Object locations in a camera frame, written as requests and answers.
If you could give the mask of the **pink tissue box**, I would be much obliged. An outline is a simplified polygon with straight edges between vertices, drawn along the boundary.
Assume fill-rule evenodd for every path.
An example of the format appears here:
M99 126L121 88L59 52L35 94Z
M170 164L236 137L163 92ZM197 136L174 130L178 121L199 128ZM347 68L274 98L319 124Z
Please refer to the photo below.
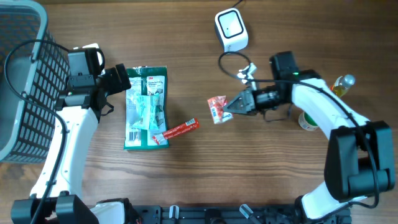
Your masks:
M215 96L207 100L214 124L225 123L233 119L233 114L225 112L223 107L227 104L226 96Z

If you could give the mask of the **teal small packet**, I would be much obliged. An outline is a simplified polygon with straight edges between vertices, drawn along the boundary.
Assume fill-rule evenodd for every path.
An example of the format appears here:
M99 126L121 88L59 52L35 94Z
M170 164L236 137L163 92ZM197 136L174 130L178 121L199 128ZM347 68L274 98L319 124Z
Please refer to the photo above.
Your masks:
M159 95L140 95L135 100L137 118L132 127L143 130L158 130L156 121L156 107L159 104Z

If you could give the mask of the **green lid jar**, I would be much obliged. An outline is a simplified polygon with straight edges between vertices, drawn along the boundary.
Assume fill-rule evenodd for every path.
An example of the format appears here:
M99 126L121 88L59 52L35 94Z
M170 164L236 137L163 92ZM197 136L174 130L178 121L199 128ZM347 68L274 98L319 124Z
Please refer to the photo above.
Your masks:
M301 128L307 131L314 131L318 129L318 125L314 120L306 114L306 112L302 112L300 116L298 117L298 123Z

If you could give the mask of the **red stick packet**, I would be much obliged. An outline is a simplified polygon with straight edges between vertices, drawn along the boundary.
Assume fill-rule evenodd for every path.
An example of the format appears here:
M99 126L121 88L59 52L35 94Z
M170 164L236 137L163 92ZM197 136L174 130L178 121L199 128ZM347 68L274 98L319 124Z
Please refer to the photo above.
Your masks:
M176 126L172 129L169 129L165 132L160 134L155 134L152 136L152 140L157 144L160 145L164 141L177 137L181 134L193 131L200 127L200 124L196 118L192 118L189 121L184 122L183 124Z

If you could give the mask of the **yellow liquid bottle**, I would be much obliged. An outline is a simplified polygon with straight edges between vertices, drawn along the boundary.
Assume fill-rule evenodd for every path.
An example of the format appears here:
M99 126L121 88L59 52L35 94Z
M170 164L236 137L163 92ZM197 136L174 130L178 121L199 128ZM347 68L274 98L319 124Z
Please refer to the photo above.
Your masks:
M330 90L339 98L345 95L348 90L355 84L355 77L351 74L340 76L336 79Z

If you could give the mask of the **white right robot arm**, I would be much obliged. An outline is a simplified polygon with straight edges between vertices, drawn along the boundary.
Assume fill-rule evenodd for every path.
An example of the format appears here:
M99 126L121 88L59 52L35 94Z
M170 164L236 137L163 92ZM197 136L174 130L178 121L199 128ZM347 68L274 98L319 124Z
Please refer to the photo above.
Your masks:
M321 223L357 205L372 209L380 194L396 184L392 130L384 121L372 122L336 96L314 70L298 68L291 51L269 59L273 78L258 88L245 68L235 78L247 88L223 107L242 115L266 114L280 105L295 105L316 122L328 140L324 181L299 196L292 208L292 223Z

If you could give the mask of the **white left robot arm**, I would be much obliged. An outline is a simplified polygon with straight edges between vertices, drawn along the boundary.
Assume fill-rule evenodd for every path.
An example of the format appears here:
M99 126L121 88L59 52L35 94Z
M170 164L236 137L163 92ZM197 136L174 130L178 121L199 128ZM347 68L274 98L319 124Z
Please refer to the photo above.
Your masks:
M88 208L79 198L86 156L109 95L129 89L124 65L105 69L101 49L68 53L71 75L55 109L49 153L30 197L16 200L14 223L133 223L140 219L127 198L103 200Z

